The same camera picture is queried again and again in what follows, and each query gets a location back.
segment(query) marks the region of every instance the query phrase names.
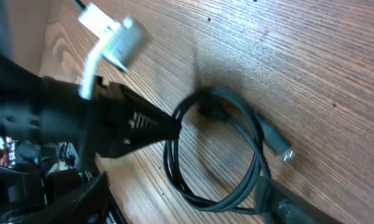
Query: black cable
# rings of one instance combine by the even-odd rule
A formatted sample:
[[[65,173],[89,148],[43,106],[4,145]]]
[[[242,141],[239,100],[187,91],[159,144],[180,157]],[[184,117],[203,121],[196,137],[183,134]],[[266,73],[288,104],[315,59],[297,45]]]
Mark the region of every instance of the black cable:
[[[77,6],[79,6],[79,8],[83,11],[85,10],[86,6],[82,3],[81,0],[73,0]]]
[[[246,118],[252,134],[236,119],[232,118],[216,98],[222,98],[230,102],[239,109]],[[250,194],[255,187],[256,181],[263,169],[263,175],[271,178],[269,167],[263,155],[263,128],[262,121],[259,120],[252,107],[234,92],[225,88],[211,88],[201,90],[186,98],[174,111],[173,118],[181,123],[187,110],[194,104],[200,104],[200,112],[211,118],[222,120],[231,124],[248,142],[254,155],[249,166],[248,172],[235,188],[235,190],[223,200],[214,202],[199,196],[196,196],[185,182],[179,166],[179,140],[168,140],[164,146],[164,170],[167,178],[173,187],[183,196],[184,199],[194,208],[205,212],[237,212],[249,215],[257,215],[254,208],[238,207],[242,201]]]

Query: metal connector tip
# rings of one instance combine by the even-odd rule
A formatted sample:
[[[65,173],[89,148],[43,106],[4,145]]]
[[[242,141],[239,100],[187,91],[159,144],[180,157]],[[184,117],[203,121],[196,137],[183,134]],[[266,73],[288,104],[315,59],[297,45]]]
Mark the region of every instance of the metal connector tip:
[[[294,157],[294,151],[292,149],[288,149],[283,154],[283,161],[287,162],[287,161],[291,160],[293,157]]]

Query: wooden table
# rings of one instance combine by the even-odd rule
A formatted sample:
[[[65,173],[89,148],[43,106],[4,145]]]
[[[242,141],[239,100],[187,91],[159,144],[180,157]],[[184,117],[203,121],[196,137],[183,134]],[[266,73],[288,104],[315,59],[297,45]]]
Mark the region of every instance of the wooden table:
[[[264,149],[275,180],[344,223],[374,223],[374,0],[93,2],[115,19],[132,15],[153,37],[127,74],[106,62],[97,74],[168,113],[196,88],[229,86],[293,144],[290,164]],[[80,81],[97,37],[79,13],[71,0],[51,1],[40,75]],[[207,198],[230,193],[252,157],[229,126],[196,111],[180,139],[183,174]],[[164,175],[162,147],[99,162],[130,223],[262,222],[189,207]]]

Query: black equipment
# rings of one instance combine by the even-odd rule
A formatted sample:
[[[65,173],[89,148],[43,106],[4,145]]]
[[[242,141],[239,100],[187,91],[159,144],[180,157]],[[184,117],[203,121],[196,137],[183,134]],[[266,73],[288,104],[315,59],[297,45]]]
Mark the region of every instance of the black equipment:
[[[0,136],[17,140],[72,142],[77,170],[46,175],[36,167],[0,167],[0,222],[125,223],[108,190],[105,173],[96,177],[95,154],[117,158],[166,140],[164,167],[171,184],[196,209],[263,215],[268,223],[338,223],[271,179],[263,141],[288,158],[289,143],[238,95],[209,88],[187,97],[169,116],[128,87],[103,84],[96,77],[92,98],[79,97],[78,85],[42,78],[0,54]],[[250,131],[219,103],[227,100],[248,121]],[[182,178],[178,138],[183,115],[193,104],[209,118],[230,123],[248,141],[255,156],[241,184],[220,202],[194,195]],[[260,170],[264,176],[259,177]],[[256,186],[256,208],[239,208]]]

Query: black wire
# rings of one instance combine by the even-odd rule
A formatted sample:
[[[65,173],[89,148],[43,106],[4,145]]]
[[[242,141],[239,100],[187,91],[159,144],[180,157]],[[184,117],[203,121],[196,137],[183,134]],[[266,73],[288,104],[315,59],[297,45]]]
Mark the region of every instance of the black wire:
[[[77,6],[79,6],[79,8],[83,11],[85,10],[86,6],[82,3],[81,0],[73,0]]]
[[[246,118],[250,131],[237,120],[230,118],[227,119],[228,123],[233,126],[248,142],[252,148],[254,154],[249,166],[248,172],[243,177],[239,185],[233,190],[228,196],[219,202],[214,202],[199,196],[196,196],[187,183],[185,182],[179,166],[179,140],[168,140],[164,146],[163,163],[164,170],[167,178],[173,187],[183,196],[183,198],[194,208],[205,212],[225,212],[231,211],[236,213],[243,213],[248,215],[257,215],[254,208],[242,208],[238,207],[242,201],[244,201],[250,192],[255,187],[255,184],[260,175],[260,171],[263,169],[263,175],[271,178],[271,174],[263,155],[263,133],[259,122],[253,116],[253,109],[251,106],[241,97],[236,95],[234,92],[226,88],[211,88],[208,90],[200,90],[193,95],[187,97],[173,112],[173,118],[181,123],[187,110],[192,105],[201,102],[207,98],[223,98],[236,108],[240,110],[243,116]]]

